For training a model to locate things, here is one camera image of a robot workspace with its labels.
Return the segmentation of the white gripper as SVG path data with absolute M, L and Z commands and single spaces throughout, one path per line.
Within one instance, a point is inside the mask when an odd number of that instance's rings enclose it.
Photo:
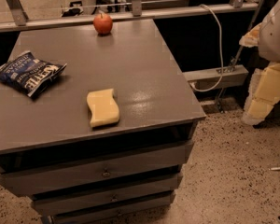
M 261 24 L 241 37 L 239 44 L 247 48 L 259 46 L 259 56 L 270 61 L 265 69 L 254 71 L 244 105 L 242 122 L 258 125 L 280 101 L 280 0 Z

